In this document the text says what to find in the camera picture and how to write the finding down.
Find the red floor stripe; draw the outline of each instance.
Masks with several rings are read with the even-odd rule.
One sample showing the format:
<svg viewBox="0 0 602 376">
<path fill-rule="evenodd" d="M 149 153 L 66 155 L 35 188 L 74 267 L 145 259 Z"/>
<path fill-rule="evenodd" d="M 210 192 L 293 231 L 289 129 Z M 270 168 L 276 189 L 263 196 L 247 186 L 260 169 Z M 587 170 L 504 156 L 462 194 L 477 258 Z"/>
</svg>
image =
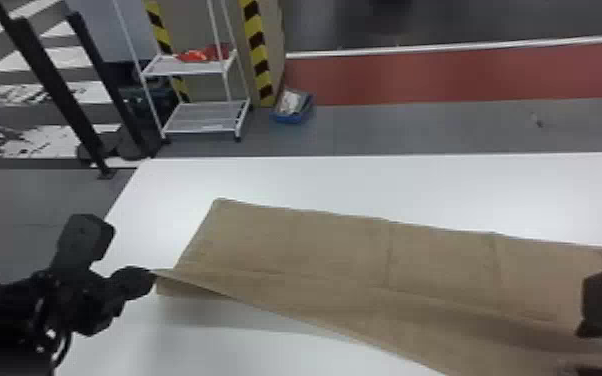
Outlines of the red floor stripe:
<svg viewBox="0 0 602 376">
<path fill-rule="evenodd" d="M 602 98 L 602 45 L 288 60 L 318 104 Z"/>
</svg>

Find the white table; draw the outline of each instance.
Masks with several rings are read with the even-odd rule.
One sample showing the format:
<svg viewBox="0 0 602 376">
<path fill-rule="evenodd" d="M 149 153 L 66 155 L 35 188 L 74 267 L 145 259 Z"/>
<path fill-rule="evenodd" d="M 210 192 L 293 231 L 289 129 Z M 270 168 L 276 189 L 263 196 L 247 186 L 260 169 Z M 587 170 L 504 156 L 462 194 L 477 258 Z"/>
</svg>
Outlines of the white table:
<svg viewBox="0 0 602 376">
<path fill-rule="evenodd" d="M 107 216 L 117 235 L 95 270 L 172 267 L 217 197 L 602 245 L 602 153 L 153 160 Z M 57 374 L 436 372 L 233 301 L 153 293 L 105 332 L 75 338 Z"/>
</svg>

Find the blue tray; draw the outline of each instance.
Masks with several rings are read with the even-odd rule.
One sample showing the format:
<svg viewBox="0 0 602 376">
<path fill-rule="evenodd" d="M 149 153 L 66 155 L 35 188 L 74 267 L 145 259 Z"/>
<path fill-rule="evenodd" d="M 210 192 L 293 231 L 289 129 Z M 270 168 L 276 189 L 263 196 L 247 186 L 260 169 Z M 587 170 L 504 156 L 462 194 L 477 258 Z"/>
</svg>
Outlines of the blue tray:
<svg viewBox="0 0 602 376">
<path fill-rule="evenodd" d="M 292 114 L 292 115 L 280 115 L 277 112 L 271 112 L 271 119 L 277 121 L 278 123 L 284 124 L 301 124 L 303 123 L 308 114 L 310 114 L 310 110 L 313 108 L 313 95 L 308 95 L 308 99 L 306 99 L 306 104 L 301 109 L 301 112 Z"/>
</svg>

